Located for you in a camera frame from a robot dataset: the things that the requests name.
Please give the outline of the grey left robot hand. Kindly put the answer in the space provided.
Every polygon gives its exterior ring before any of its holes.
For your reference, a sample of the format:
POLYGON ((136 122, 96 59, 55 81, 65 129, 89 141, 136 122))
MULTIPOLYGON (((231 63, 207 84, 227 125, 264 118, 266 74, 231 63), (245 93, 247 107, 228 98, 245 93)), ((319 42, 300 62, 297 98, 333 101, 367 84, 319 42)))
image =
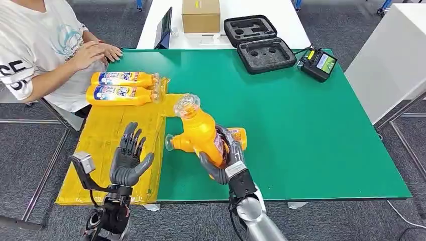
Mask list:
POLYGON ((141 160, 142 148, 146 141, 146 137, 140 136, 141 133, 137 122, 130 122, 126 126, 110 168, 112 184, 133 187, 152 165, 152 152, 147 153, 141 160))

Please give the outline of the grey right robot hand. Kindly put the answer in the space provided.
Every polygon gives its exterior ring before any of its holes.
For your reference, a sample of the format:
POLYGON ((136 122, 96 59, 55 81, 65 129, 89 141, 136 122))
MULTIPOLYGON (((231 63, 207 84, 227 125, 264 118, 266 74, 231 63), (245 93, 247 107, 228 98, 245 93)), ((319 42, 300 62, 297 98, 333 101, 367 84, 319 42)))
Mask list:
POLYGON ((231 166, 238 161, 242 163, 244 160, 244 153, 241 142, 235 139, 233 132, 230 129, 224 128, 221 125, 216 125, 215 129, 219 134, 221 140, 226 144, 229 148, 228 151, 225 151, 225 158, 227 166, 225 168, 216 167, 210 160, 210 157, 205 152, 198 152, 197 156, 201 165, 208 172, 208 174, 219 184, 225 185, 228 183, 229 179, 226 175, 226 168, 231 166))

